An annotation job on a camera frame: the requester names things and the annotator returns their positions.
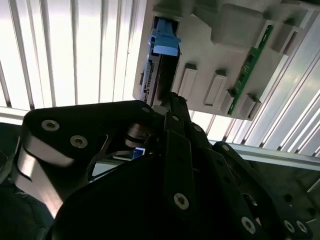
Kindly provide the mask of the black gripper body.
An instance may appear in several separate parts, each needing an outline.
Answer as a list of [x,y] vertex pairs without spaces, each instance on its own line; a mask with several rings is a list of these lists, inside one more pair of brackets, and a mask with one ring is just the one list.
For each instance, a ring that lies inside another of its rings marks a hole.
[[195,156],[142,156],[72,194],[51,240],[217,240]]

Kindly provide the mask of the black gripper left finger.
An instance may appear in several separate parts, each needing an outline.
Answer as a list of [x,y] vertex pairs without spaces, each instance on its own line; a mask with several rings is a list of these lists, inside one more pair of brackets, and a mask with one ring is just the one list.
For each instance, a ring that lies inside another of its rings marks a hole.
[[169,93],[155,111],[140,100],[43,108],[24,117],[13,162],[15,185],[56,218],[80,189],[140,157],[193,157]]

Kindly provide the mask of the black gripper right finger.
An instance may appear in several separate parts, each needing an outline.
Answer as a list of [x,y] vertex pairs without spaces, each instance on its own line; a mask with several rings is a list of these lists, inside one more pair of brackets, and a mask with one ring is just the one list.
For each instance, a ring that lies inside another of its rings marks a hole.
[[211,144],[191,121],[186,100],[174,95],[174,112],[184,121],[198,164],[204,200],[217,240],[311,240],[310,227],[233,148]]

